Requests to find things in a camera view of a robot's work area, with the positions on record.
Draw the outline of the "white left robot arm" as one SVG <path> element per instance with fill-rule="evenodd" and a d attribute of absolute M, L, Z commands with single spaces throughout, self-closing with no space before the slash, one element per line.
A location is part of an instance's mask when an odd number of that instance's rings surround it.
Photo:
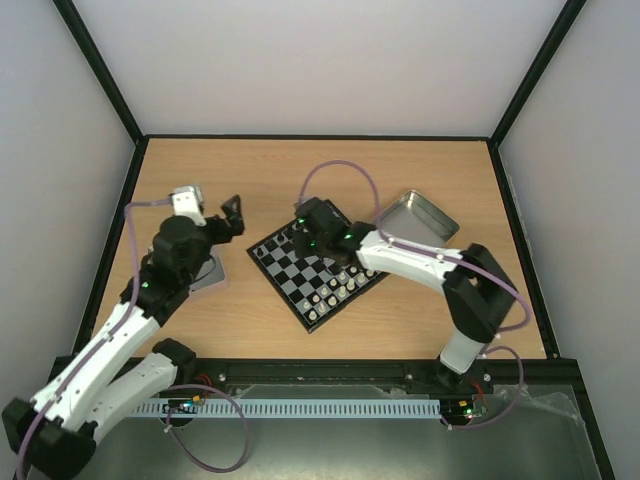
<path fill-rule="evenodd" d="M 211 217 L 194 186 L 180 187 L 157 203 L 171 206 L 173 213 L 160 224 L 145 256 L 131 250 L 133 276 L 102 328 L 44 388 L 3 409 L 2 423 L 17 454 L 16 478 L 25 478 L 31 468 L 51 479 L 76 477 L 135 407 L 193 374 L 195 353 L 172 339 L 158 343 L 129 372 L 121 369 L 187 301 L 212 248 L 243 234 L 241 199 L 232 196 L 222 213 Z"/>

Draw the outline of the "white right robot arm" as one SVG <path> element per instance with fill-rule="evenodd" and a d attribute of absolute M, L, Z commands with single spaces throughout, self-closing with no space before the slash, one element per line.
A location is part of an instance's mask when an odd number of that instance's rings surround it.
<path fill-rule="evenodd" d="M 299 204 L 295 218 L 297 255 L 393 274 L 441 293 L 454 330 L 437 357 L 435 377 L 450 392 L 470 381 L 470 368 L 493 341 L 518 295 L 488 249 L 479 244 L 444 249 L 395 239 L 373 224 L 338 217 L 328 201 L 317 197 Z"/>

